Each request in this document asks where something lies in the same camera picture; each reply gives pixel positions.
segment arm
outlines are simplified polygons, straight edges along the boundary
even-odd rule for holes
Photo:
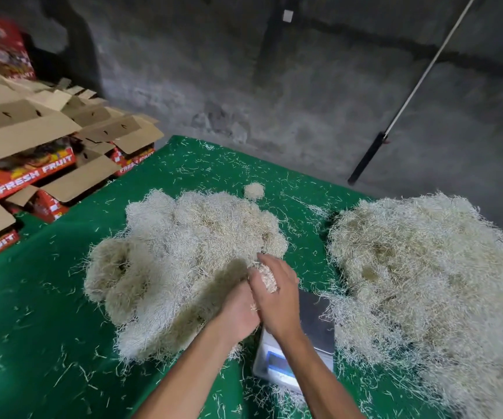
[[[269,266],[278,291],[269,294],[256,269],[250,285],[267,330],[283,350],[315,419],[362,419],[353,398],[325,366],[300,325],[298,277],[283,260],[258,254]]]
[[[214,379],[230,350],[259,325],[250,286],[240,283],[210,321],[143,402],[133,419],[199,416]]]

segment wall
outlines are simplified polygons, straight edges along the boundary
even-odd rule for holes
[[[300,15],[339,20],[360,33],[381,34],[384,42],[404,38],[419,47],[439,44],[466,1],[303,0]],[[24,26],[39,47],[65,50],[70,69],[112,102],[157,116],[172,133],[344,185],[428,60],[354,32],[290,26],[258,85],[260,46],[275,5],[273,0],[46,3],[45,12],[59,16],[68,34],[43,18],[38,0],[14,5],[0,0],[0,14]],[[503,39],[503,16],[490,17],[495,9],[503,12],[499,0],[484,0],[454,48],[503,64],[503,45],[486,44],[490,29]],[[377,197],[440,189],[468,197],[503,228],[503,77],[477,70],[438,64],[356,189]]]

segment forearm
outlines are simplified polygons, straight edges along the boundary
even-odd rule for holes
[[[315,419],[364,418],[353,398],[325,366],[306,335],[297,331],[280,342]]]
[[[219,317],[209,322],[133,416],[134,419],[199,416],[232,349]]]

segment green table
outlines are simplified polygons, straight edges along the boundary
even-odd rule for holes
[[[337,212],[365,197],[203,141],[173,137],[51,225],[23,216],[22,241],[0,254],[0,418],[129,416],[169,366],[149,361],[124,371],[118,363],[114,326],[82,294],[81,263],[89,246],[123,229],[125,206],[152,188],[173,197],[185,190],[241,197],[250,182],[265,185],[258,204],[281,220],[290,241],[285,259],[302,286],[326,288],[337,274],[325,255],[321,209]],[[270,402],[255,401],[265,390],[251,376],[256,342],[257,336],[247,343],[242,364],[227,362],[201,417],[287,417]],[[343,383],[369,416],[443,415],[396,388],[391,374],[363,373],[335,360]]]

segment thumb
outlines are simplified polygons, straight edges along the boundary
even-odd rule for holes
[[[267,287],[263,283],[261,272],[255,267],[250,267],[248,269],[248,281],[250,283],[251,292],[253,292],[255,302],[261,305],[265,297],[269,295]]]

